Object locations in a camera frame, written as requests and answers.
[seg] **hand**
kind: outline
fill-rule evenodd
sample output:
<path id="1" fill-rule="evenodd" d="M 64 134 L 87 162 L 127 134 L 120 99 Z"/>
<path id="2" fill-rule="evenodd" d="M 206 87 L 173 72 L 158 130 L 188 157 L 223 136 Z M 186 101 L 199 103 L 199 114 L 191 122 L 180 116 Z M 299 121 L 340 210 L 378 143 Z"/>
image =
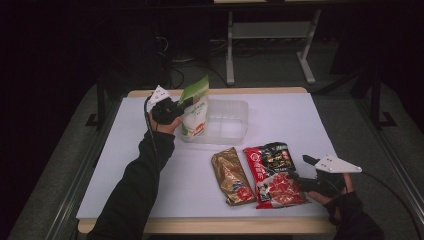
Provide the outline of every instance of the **hand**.
<path id="1" fill-rule="evenodd" d="M 180 124 L 183 122 L 182 117 L 177 117 L 174 119 L 174 121 L 169 125 L 162 125 L 158 124 L 155 120 L 152 118 L 152 113 L 149 113 L 150 123 L 152 125 L 152 130 L 156 132 L 163 132 L 163 133 L 169 133 L 174 134 L 175 129 L 180 126 Z"/>
<path id="2" fill-rule="evenodd" d="M 345 179 L 346 188 L 343 189 L 342 194 L 346 194 L 346 193 L 350 193 L 350 192 L 355 191 L 353 189 L 353 183 L 352 183 L 352 179 L 350 178 L 350 175 L 348 173 L 343 173 L 343 177 Z M 321 205 L 325 205 L 325 204 L 331 202 L 331 200 L 333 200 L 334 198 L 336 198 L 336 197 L 329 198 L 329 197 L 323 196 L 322 194 L 315 192 L 315 191 L 308 192 L 308 196 L 311 197 L 312 199 L 314 199 L 315 201 L 317 201 L 318 203 L 320 203 Z M 342 219 L 339 208 L 336 209 L 336 212 L 334 213 L 333 217 L 338 221 L 340 221 Z"/>

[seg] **table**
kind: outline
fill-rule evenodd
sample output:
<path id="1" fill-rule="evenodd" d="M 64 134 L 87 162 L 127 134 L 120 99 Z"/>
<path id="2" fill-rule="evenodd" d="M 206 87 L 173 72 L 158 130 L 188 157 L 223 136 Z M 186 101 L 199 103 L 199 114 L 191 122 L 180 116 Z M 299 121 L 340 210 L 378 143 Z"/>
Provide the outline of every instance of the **table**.
<path id="1" fill-rule="evenodd" d="M 170 92 L 174 100 L 181 94 L 181 90 Z M 150 94 L 131 92 L 122 101 L 77 214 L 81 233 L 93 228 L 125 166 L 138 156 L 137 146 L 147 129 L 142 108 Z M 211 99 L 249 103 L 249 129 L 243 143 L 235 148 L 251 185 L 254 181 L 242 153 L 244 147 L 284 141 L 304 177 L 314 177 L 315 169 L 302 161 L 303 154 L 335 155 L 313 100 L 303 88 L 210 89 L 209 94 Z M 161 173 L 146 234 L 316 234 L 335 230 L 328 223 L 326 210 L 312 200 L 282 209 L 257 210 L 256 203 L 228 206 L 211 157 L 231 146 L 185 143 L 178 131 L 176 136 L 176 149 Z"/>

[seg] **wooden table edge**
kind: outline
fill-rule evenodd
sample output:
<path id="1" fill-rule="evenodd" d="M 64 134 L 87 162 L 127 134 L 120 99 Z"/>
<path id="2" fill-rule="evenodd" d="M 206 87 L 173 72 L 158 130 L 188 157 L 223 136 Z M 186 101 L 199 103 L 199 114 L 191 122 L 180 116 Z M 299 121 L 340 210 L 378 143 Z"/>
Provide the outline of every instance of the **wooden table edge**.
<path id="1" fill-rule="evenodd" d="M 134 90 L 127 97 L 148 97 L 154 90 Z M 172 96 L 180 96 L 183 89 L 167 90 Z M 277 87 L 277 88 L 213 88 L 208 94 L 263 94 L 263 93 L 307 93 L 303 87 Z"/>
<path id="2" fill-rule="evenodd" d="M 90 232 L 96 219 L 82 219 L 80 233 Z M 145 234 L 328 234 L 335 227 L 326 217 L 150 218 Z"/>

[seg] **motion capture device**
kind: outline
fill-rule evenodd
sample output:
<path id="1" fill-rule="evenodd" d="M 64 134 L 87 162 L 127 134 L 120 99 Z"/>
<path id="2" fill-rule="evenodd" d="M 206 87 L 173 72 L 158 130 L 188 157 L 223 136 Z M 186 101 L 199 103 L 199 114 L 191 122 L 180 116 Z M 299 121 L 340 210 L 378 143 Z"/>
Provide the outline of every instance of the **motion capture device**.
<path id="1" fill-rule="evenodd" d="M 184 110 L 193 105 L 193 97 L 184 100 L 178 104 L 178 101 L 173 102 L 171 94 L 158 86 L 150 97 L 148 104 L 153 105 L 152 118 L 161 125 L 171 124 L 175 118 L 184 114 Z"/>
<path id="2" fill-rule="evenodd" d="M 362 172 L 361 167 L 331 155 L 327 155 L 321 159 L 303 155 L 303 161 L 315 166 L 317 172 L 316 178 L 302 178 L 293 170 L 288 170 L 290 176 L 298 181 L 301 191 L 315 191 L 329 198 L 340 195 L 341 191 L 346 187 L 343 173 Z"/>

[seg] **plastic container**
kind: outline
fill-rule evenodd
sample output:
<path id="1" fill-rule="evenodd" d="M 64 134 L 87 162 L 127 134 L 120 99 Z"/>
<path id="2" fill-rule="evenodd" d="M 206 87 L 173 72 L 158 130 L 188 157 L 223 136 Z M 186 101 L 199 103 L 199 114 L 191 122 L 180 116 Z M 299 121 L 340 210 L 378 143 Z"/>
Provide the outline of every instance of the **plastic container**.
<path id="1" fill-rule="evenodd" d="M 205 130 L 194 137 L 181 137 L 190 143 L 240 145 L 247 133 L 248 112 L 246 101 L 209 99 Z"/>

